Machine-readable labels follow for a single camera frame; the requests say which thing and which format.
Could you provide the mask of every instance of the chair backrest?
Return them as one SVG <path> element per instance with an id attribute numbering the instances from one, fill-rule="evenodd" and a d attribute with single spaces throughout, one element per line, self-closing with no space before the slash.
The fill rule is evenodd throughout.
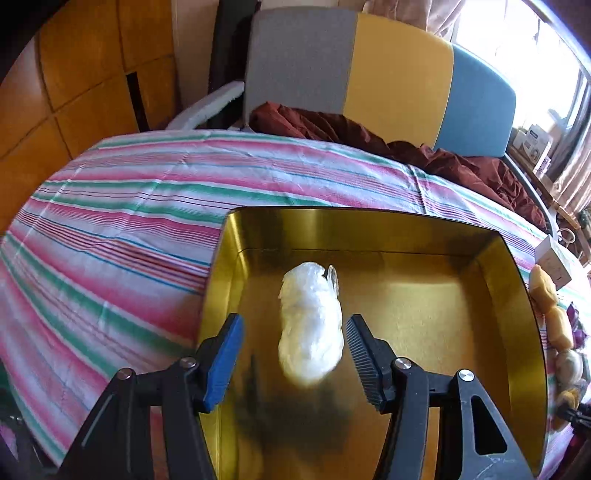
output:
<path id="1" fill-rule="evenodd" d="M 506 80 L 466 50 L 344 9 L 257 13 L 245 82 L 245 119 L 271 101 L 342 113 L 386 142 L 467 156 L 503 156 L 515 113 Z"/>

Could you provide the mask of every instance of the striped tablecloth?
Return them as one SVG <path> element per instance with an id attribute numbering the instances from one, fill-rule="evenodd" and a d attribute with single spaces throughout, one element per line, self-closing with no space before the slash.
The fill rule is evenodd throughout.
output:
<path id="1" fill-rule="evenodd" d="M 37 189 L 0 248 L 0 356 L 54 461 L 117 369 L 161 369 L 194 348 L 222 222 L 243 205 L 371 207 L 496 229 L 525 282 L 544 238 L 470 190 L 353 148 L 227 131 L 104 140 Z M 587 321 L 591 289 L 576 271 L 559 293 Z M 541 478 L 570 436 L 552 435 Z"/>

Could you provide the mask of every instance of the gold tray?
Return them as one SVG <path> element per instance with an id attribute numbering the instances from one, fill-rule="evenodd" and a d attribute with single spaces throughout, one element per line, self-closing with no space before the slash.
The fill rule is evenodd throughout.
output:
<path id="1" fill-rule="evenodd" d="M 425 370 L 476 373 L 538 473 L 546 439 L 543 350 L 530 301 L 498 232 L 422 215 L 339 208 L 245 207 L 226 218 L 200 339 L 228 313 L 245 340 L 224 402 L 202 415 L 220 480 L 371 479 L 389 416 L 367 402 L 345 346 L 320 386 L 283 376 L 283 275 L 304 261 L 339 278 L 343 322 L 360 313 L 377 338 Z M 423 478 L 433 477 L 438 411 Z"/>

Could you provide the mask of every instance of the screw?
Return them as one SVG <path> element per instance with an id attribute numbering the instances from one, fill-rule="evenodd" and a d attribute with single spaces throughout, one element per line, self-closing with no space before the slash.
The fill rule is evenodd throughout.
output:
<path id="1" fill-rule="evenodd" d="M 192 356 L 184 356 L 180 359 L 179 364 L 185 370 L 189 370 L 190 368 L 193 368 L 195 365 L 197 365 L 197 361 Z"/>
<path id="2" fill-rule="evenodd" d="M 117 378 L 119 378 L 119 380 L 127 380 L 131 378 L 133 373 L 134 371 L 132 369 L 125 367 L 117 372 Z"/>
<path id="3" fill-rule="evenodd" d="M 400 370 L 408 370 L 412 367 L 413 363 L 403 356 L 399 356 L 395 361 L 394 365 L 396 365 Z"/>
<path id="4" fill-rule="evenodd" d="M 462 369 L 457 374 L 464 382 L 471 382 L 474 380 L 474 374 L 467 369 Z"/>

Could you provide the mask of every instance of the white box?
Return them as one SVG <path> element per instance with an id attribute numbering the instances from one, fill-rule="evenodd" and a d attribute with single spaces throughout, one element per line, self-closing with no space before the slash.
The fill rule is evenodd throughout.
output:
<path id="1" fill-rule="evenodd" d="M 517 150 L 537 168 L 540 167 L 538 163 L 544 161 L 552 147 L 552 137 L 539 125 L 532 125 L 525 136 L 519 135 L 518 132 L 515 140 L 519 144 L 516 145 Z"/>
<path id="2" fill-rule="evenodd" d="M 535 247 L 535 262 L 552 278 L 556 290 L 561 289 L 573 279 L 569 259 L 562 252 L 562 247 L 550 235 Z"/>

